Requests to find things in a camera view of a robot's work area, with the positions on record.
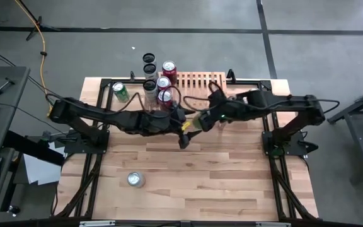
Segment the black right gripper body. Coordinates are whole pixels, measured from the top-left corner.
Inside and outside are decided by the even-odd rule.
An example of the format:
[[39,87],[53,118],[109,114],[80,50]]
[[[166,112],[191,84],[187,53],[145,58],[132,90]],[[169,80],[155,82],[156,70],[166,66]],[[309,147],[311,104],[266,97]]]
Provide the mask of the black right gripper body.
[[211,130],[216,123],[222,122],[220,110],[208,110],[200,113],[200,125],[203,131]]

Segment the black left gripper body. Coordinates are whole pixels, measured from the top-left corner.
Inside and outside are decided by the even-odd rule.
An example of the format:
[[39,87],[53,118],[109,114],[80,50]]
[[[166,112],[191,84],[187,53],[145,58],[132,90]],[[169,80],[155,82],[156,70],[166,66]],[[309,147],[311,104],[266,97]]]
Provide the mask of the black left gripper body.
[[183,132],[182,126],[186,121],[186,109],[174,108],[170,112],[169,133],[177,134],[180,139],[187,139],[187,135]]

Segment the red Coca-Cola can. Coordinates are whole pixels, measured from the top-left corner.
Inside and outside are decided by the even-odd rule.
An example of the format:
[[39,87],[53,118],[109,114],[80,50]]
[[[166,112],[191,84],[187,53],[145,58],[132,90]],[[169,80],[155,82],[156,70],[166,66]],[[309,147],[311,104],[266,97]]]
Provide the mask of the red Coca-Cola can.
[[158,103],[161,110],[168,110],[173,104],[173,95],[170,91],[161,90],[158,93]]
[[156,85],[158,87],[158,91],[163,91],[171,86],[171,81],[166,76],[160,76],[156,81]]
[[177,68],[173,61],[165,61],[162,65],[163,76],[166,76],[172,85],[177,83]]

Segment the tall white Celsius can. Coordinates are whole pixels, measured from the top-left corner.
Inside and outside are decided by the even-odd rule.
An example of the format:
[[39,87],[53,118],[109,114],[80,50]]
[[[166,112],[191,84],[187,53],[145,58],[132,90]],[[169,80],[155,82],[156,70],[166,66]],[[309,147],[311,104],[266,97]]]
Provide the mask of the tall white Celsius can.
[[158,106],[158,87],[156,81],[147,79],[142,85],[144,90],[144,102],[147,108],[154,108]]
[[146,53],[142,56],[142,62],[144,65],[146,64],[156,65],[156,56],[153,53]]
[[146,79],[157,80],[158,79],[158,72],[155,64],[146,64],[143,67],[143,72]]

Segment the wooden slatted shelf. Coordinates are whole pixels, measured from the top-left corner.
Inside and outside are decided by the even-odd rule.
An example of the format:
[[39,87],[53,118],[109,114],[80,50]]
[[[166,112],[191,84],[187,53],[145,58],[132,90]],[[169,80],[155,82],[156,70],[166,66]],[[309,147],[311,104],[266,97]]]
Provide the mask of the wooden slatted shelf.
[[208,107],[209,102],[201,98],[206,99],[211,94],[210,88],[217,90],[215,85],[209,86],[210,82],[219,85],[223,91],[227,88],[225,73],[217,72],[179,72],[176,87],[182,96],[199,98],[199,100],[188,99],[187,102],[193,108],[202,109]]

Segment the white paper sheet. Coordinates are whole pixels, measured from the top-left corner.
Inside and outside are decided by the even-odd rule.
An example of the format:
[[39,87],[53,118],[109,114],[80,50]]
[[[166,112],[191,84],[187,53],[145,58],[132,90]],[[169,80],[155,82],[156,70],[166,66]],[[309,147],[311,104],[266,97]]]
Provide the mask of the white paper sheet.
[[61,177],[61,167],[24,154],[26,174],[29,183],[43,185],[58,182]]

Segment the black tripod stand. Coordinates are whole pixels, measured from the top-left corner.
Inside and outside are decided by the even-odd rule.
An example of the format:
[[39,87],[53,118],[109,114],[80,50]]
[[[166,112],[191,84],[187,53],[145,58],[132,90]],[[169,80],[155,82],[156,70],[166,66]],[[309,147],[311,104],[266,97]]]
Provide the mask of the black tripod stand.
[[22,0],[15,0],[15,3],[21,8],[21,10],[27,15],[27,17],[33,23],[33,28],[29,33],[29,35],[26,37],[26,41],[29,41],[37,32],[42,31],[42,29],[55,32],[60,31],[60,29],[56,27],[43,23],[42,16],[36,18]]

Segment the black caster wheel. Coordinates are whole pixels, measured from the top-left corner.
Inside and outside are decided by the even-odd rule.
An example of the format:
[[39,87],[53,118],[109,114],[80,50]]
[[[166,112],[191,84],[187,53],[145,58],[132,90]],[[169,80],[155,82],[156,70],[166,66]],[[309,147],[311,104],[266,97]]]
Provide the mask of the black caster wheel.
[[12,217],[16,217],[21,212],[21,209],[18,206],[9,205],[6,212],[12,215]]

